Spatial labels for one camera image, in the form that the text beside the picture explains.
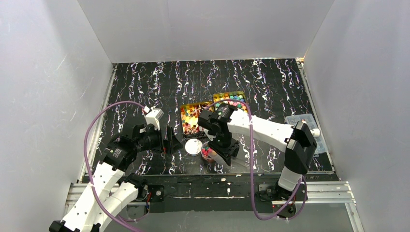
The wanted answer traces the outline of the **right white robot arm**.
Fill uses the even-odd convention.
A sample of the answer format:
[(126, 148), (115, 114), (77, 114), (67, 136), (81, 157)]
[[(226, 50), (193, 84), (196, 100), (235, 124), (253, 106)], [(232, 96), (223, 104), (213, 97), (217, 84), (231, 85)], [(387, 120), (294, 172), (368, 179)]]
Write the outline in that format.
[(224, 103), (214, 112), (203, 110), (198, 125), (209, 138), (208, 145), (217, 153), (217, 159), (228, 166), (239, 151), (234, 133), (248, 135), (284, 152), (285, 166), (278, 187), (286, 191), (293, 191), (299, 179), (308, 172), (318, 146), (316, 138), (321, 135), (319, 129), (310, 129), (304, 121), (296, 125), (279, 124)]

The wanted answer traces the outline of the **clear round jar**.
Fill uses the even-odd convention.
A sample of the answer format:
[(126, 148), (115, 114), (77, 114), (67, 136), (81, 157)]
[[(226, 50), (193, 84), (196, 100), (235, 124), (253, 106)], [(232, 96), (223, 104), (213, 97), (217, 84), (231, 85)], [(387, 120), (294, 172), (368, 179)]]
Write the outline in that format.
[(210, 148), (208, 142), (205, 142), (201, 148), (201, 156), (208, 163), (213, 163), (215, 162), (214, 158), (217, 156), (217, 153)]

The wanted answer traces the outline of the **tin of lollipops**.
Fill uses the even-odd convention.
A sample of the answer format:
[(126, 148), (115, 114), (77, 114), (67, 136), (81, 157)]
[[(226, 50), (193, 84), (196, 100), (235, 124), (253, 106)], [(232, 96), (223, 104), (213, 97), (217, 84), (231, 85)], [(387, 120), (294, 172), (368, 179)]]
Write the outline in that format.
[(205, 138), (205, 133), (198, 125), (198, 118), (200, 113), (211, 104), (211, 101), (203, 101), (180, 106), (181, 125), (184, 139)]

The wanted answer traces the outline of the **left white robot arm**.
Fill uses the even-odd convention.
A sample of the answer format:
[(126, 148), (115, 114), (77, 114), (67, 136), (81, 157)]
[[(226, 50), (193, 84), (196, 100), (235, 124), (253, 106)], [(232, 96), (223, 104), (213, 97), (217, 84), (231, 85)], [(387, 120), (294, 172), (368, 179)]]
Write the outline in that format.
[(161, 200), (163, 187), (151, 187), (137, 174), (123, 175), (140, 152), (172, 154), (182, 147), (170, 126), (166, 127), (165, 138), (153, 124), (136, 125), (130, 133), (115, 135), (77, 202), (63, 219), (51, 223), (49, 231), (102, 232), (130, 202), (142, 200), (148, 204), (157, 190), (157, 200)]

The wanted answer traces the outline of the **clear plastic scoop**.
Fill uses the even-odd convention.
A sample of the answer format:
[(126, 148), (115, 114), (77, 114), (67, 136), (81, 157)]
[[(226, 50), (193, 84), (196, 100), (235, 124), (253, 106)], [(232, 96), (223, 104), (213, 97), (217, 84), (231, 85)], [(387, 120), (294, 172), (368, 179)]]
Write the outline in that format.
[(250, 166), (247, 162), (245, 162), (243, 159), (239, 159), (236, 157), (231, 157), (231, 164), (228, 165), (227, 162), (220, 156), (218, 153), (215, 151), (210, 155), (210, 157), (218, 164), (223, 165), (224, 167), (227, 168), (234, 168), (234, 169), (244, 169), (244, 170), (249, 170)]

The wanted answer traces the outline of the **tin of star candies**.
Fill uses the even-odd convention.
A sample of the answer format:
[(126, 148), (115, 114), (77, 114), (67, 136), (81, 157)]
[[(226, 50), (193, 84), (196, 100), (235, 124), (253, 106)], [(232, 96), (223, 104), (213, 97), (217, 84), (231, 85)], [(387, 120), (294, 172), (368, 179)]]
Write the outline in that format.
[(218, 107), (222, 104), (229, 104), (236, 107), (239, 110), (244, 111), (245, 113), (248, 112), (245, 103), (247, 102), (246, 95), (244, 91), (230, 91), (230, 92), (223, 92), (223, 93), (215, 93), (213, 94), (213, 102), (218, 102), (213, 107), (214, 109), (218, 109)]

